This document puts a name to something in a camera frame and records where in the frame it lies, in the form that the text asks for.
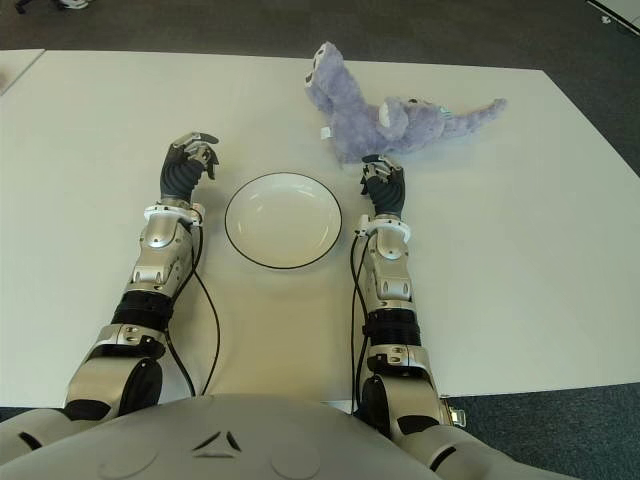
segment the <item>purple stuffed animal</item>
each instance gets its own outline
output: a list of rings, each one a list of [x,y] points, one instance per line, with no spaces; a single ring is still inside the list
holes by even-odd
[[[466,135],[495,119],[507,104],[497,99],[466,115],[413,98],[388,97],[380,108],[369,105],[342,54],[329,42],[316,52],[305,83],[307,95],[329,121],[323,136],[333,138],[338,158],[349,163],[367,155],[409,153],[439,138]]]

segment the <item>floor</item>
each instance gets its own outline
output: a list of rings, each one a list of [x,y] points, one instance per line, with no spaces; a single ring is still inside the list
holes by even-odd
[[[309,57],[331,40],[354,60],[542,69],[640,175],[640,37],[581,0],[95,0],[64,12],[34,0],[24,16],[1,1],[2,49]],[[451,403],[517,460],[638,477],[640,384]]]

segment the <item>stuffed animal tail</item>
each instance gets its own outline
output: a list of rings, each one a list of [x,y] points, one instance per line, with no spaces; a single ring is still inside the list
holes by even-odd
[[[461,137],[474,132],[482,125],[495,120],[506,106],[507,101],[504,98],[499,98],[494,100],[491,105],[480,110],[476,110],[475,112],[471,112],[466,115],[452,115],[446,120],[444,130],[442,131],[442,137]]]

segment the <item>stuffed animal ear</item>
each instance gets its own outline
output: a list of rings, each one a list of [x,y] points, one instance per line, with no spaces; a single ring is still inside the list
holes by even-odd
[[[389,97],[380,105],[376,127],[387,140],[401,138],[408,125],[409,117],[399,98]]]

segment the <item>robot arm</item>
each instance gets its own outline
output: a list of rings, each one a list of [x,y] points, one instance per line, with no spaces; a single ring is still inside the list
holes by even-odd
[[[407,269],[411,236],[401,221],[405,189],[402,168],[377,155],[364,159],[363,194],[376,216],[363,216],[358,235],[368,236],[363,328],[370,346],[357,416],[444,480],[568,479],[513,461],[453,427],[439,399],[422,347]]]
[[[360,236],[368,236],[364,256],[370,346],[358,416],[395,442],[431,425],[450,424],[422,347],[407,261],[411,230],[402,222],[405,186],[402,168],[385,157],[365,157],[363,194],[376,216],[363,216]]]
[[[112,418],[157,404],[165,352],[162,337],[178,294],[193,269],[190,228],[204,209],[191,204],[203,171],[218,164],[211,135],[190,133],[173,142],[162,168],[161,198],[145,209],[140,255],[110,325],[69,383],[63,409],[32,410],[0,428],[0,465],[33,449]]]

